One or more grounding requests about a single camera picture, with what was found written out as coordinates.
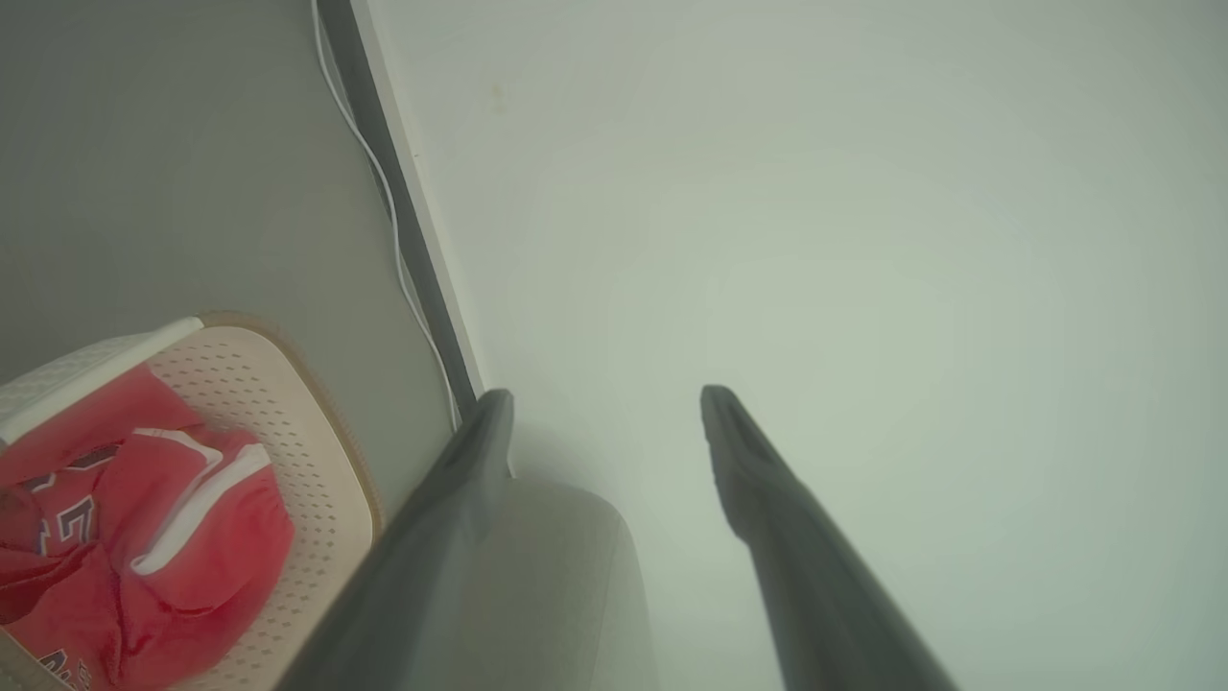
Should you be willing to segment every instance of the white plastic basket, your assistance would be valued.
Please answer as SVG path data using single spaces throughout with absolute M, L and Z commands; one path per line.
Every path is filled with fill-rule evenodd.
M 370 474 L 293 349 L 235 312 L 95 342 L 0 388 L 0 452 L 142 362 L 211 427 L 260 439 L 295 523 L 281 579 L 259 617 L 212 670 L 176 689 L 273 689 L 382 527 Z M 64 687 L 7 635 L 0 679 L 17 689 Z

